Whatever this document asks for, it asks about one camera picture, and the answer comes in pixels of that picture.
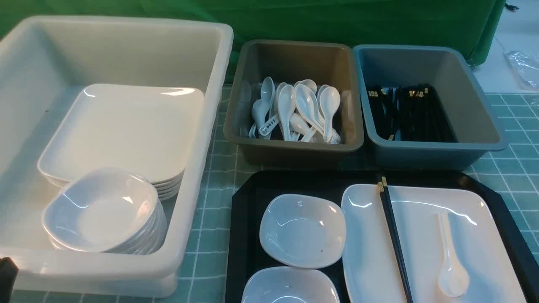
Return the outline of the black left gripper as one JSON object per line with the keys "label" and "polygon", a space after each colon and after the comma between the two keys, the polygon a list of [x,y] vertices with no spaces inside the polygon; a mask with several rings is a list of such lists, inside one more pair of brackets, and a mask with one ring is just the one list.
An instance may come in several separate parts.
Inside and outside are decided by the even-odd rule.
{"label": "black left gripper", "polygon": [[10,257],[0,259],[0,302],[9,303],[19,267]]}

